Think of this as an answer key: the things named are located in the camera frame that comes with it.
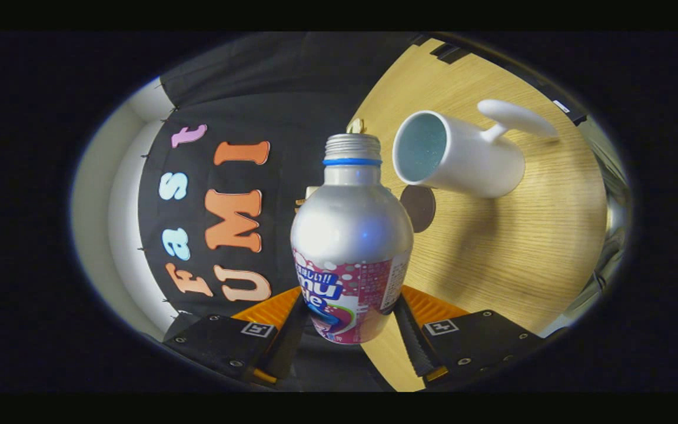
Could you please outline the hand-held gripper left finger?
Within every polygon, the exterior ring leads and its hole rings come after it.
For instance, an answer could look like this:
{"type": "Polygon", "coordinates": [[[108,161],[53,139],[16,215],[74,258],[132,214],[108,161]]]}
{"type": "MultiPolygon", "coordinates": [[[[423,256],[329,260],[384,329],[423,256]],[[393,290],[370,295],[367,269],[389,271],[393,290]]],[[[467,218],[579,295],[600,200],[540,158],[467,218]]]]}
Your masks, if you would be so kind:
{"type": "Polygon", "coordinates": [[[308,308],[298,287],[233,316],[207,314],[169,330],[164,346],[239,383],[275,386],[290,375],[308,308]]]}

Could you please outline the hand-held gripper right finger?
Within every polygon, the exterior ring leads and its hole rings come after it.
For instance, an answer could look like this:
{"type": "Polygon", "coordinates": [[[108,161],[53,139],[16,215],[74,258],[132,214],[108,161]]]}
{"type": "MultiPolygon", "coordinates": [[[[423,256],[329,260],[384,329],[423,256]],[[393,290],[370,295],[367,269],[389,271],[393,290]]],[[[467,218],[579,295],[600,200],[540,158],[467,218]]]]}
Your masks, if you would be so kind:
{"type": "Polygon", "coordinates": [[[414,373],[425,386],[476,383],[546,342],[494,310],[467,312],[407,285],[393,312],[414,373]]]}

